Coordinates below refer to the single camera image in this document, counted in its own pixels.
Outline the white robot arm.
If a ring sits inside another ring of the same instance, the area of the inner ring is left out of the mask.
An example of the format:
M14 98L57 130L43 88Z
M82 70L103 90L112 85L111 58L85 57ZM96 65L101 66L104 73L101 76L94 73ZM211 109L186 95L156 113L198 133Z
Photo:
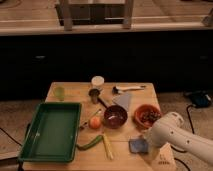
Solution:
M213 165L213 140L182 129L183 123L183 117L177 112L169 112L155 121L145 133L149 149L160 149L170 143Z

